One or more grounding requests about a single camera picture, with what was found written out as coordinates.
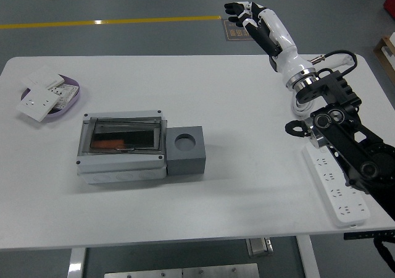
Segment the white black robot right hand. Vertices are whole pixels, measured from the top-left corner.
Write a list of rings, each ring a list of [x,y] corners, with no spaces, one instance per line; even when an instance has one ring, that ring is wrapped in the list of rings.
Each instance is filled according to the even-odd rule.
[[[224,5],[229,21],[243,27],[267,53],[274,71],[280,73],[287,89],[300,91],[318,80],[313,64],[298,54],[289,32],[276,13],[254,2]]]

